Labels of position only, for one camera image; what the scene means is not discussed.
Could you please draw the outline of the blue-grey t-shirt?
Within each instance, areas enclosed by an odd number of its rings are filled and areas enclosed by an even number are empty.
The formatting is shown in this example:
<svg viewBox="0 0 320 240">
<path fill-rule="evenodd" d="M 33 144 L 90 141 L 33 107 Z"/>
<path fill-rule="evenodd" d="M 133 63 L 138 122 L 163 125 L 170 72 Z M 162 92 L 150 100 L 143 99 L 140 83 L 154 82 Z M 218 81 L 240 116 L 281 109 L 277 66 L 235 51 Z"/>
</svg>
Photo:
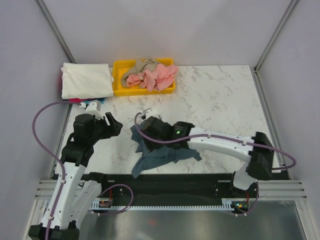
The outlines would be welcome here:
<svg viewBox="0 0 320 240">
<path fill-rule="evenodd" d="M 197 161 L 202 160 L 200 153 L 195 149 L 173 149 L 163 146 L 160 149 L 149 151 L 144 143 L 142 136 L 138 133 L 136 127 L 131 128 L 131 139 L 138 143 L 136 153 L 141 153 L 141 157 L 135 163 L 131 170 L 132 176 L 136 179 L 142 171 L 155 169 L 169 163 L 194 158 Z"/>
</svg>

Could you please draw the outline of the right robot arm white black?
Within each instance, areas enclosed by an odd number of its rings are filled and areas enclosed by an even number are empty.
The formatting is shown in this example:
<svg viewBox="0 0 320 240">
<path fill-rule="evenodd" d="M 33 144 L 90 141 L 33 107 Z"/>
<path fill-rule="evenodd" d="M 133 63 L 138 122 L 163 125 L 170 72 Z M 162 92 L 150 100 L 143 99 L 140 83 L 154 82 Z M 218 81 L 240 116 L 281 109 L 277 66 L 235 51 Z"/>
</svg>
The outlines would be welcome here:
<svg viewBox="0 0 320 240">
<path fill-rule="evenodd" d="M 273 146 L 267 135 L 257 131 L 254 136 L 235 136 L 209 131 L 192 123 L 178 121 L 174 125 L 151 116 L 141 128 L 148 150 L 161 147 L 175 150 L 204 150 L 243 161 L 229 184 L 235 197 L 242 196 L 256 181 L 272 179 Z"/>
</svg>

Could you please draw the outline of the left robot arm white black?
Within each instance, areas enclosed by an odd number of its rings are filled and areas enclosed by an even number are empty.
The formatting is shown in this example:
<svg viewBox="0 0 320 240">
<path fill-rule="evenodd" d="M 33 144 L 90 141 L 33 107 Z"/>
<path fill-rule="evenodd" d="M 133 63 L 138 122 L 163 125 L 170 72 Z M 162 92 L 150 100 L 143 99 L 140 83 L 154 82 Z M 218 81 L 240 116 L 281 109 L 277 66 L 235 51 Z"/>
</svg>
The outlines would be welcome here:
<svg viewBox="0 0 320 240">
<path fill-rule="evenodd" d="M 39 224 L 31 225 L 28 236 L 32 240 L 77 240 L 80 227 L 96 197 L 104 197 L 110 185 L 102 173 L 92 173 L 79 194 L 76 193 L 94 145 L 120 134 L 123 125 L 110 112 L 97 119 L 83 113 L 75 117 L 73 132 L 61 151 L 62 169 L 50 203 Z"/>
</svg>

